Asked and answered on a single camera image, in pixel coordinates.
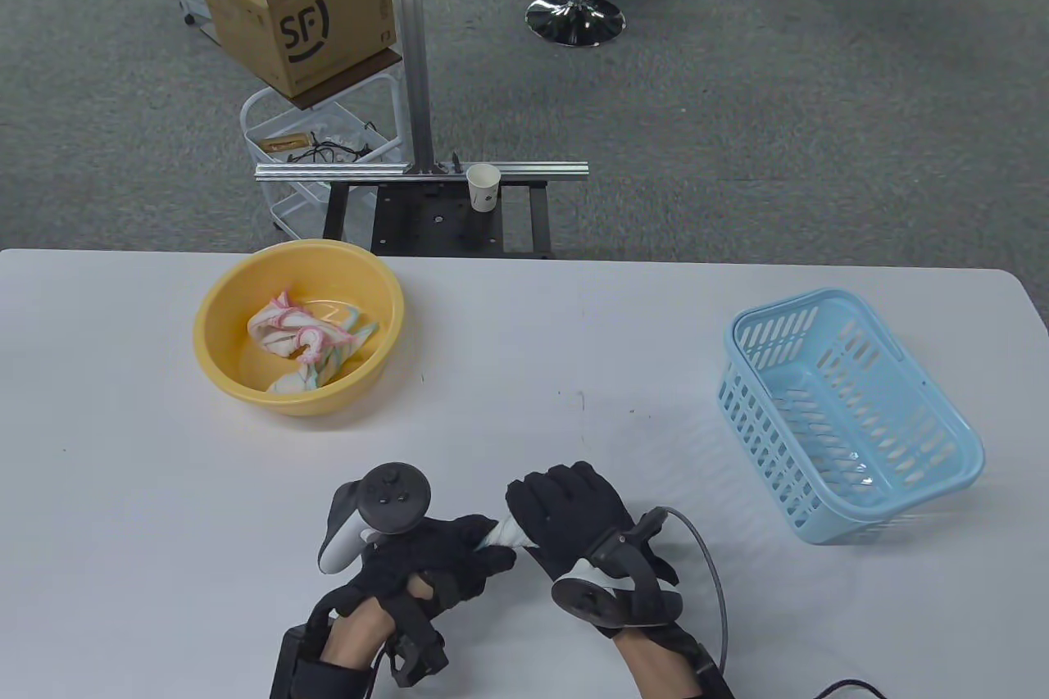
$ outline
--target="wire basket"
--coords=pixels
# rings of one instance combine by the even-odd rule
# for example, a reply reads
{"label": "wire basket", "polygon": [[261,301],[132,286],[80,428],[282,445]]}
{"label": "wire basket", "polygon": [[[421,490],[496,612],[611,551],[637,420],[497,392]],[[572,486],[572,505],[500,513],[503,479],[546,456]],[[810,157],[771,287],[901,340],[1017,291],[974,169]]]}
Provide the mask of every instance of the wire basket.
{"label": "wire basket", "polygon": [[980,438],[850,292],[745,311],[725,347],[722,411],[804,541],[887,522],[983,470]]}

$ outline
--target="hand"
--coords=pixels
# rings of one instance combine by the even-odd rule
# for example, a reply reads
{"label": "hand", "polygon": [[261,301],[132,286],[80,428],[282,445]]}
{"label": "hand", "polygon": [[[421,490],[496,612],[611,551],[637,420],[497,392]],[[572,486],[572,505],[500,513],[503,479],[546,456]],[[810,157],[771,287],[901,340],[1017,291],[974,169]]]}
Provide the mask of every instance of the hand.
{"label": "hand", "polygon": [[[507,488],[507,506],[536,545],[529,552],[555,580],[586,556],[600,537],[634,527],[619,493],[584,461],[571,467],[559,464],[545,473],[529,473],[523,481],[514,481]],[[678,584],[678,574],[647,544],[642,553],[657,576]]]}
{"label": "hand", "polygon": [[513,567],[513,549],[490,546],[476,550],[495,524],[481,515],[452,522],[424,518],[411,531],[367,549],[360,573],[328,593],[318,608],[326,605],[345,617],[367,598],[382,601],[400,594],[418,575],[433,588],[432,596],[424,603],[432,619],[458,601],[480,595],[489,576]]}

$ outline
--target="wrist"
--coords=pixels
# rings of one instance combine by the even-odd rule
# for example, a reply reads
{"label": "wrist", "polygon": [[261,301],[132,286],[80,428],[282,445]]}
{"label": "wrist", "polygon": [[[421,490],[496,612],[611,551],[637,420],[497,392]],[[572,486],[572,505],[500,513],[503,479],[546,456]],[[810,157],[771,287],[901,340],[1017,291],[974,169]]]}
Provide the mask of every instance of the wrist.
{"label": "wrist", "polygon": [[343,669],[366,670],[393,631],[393,618],[378,600],[368,598],[348,617],[338,617],[331,623],[320,659]]}

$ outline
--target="table surface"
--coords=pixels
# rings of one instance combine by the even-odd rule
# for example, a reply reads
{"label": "table surface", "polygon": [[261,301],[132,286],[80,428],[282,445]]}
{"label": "table surface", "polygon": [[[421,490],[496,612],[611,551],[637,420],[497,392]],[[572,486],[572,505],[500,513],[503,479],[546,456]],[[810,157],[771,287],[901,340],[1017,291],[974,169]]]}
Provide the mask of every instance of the table surface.
{"label": "table surface", "polygon": [[[1044,695],[1049,339],[1007,273],[390,258],[409,311],[383,379],[290,421],[221,396],[193,357],[197,305],[238,258],[0,253],[5,695],[269,696],[281,635],[333,584],[315,560],[337,485],[408,461],[432,514],[498,517],[510,480],[578,459],[636,514],[693,517],[740,699],[847,676],[893,698]],[[987,452],[971,489],[864,546],[794,537],[715,407],[731,317],[829,284],[869,299]],[[716,652],[702,556],[672,523],[657,550]],[[548,584],[521,559],[443,615],[451,666],[414,695],[633,696]]]}

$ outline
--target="forearm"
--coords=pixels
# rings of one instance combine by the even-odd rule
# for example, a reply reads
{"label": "forearm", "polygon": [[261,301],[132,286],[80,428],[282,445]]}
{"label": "forearm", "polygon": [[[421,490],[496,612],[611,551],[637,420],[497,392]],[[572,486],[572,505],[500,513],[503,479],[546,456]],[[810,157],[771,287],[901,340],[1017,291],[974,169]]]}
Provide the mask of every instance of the forearm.
{"label": "forearm", "polygon": [[626,661],[642,699],[688,699],[701,695],[684,656],[666,650],[638,629],[626,628],[613,641]]}

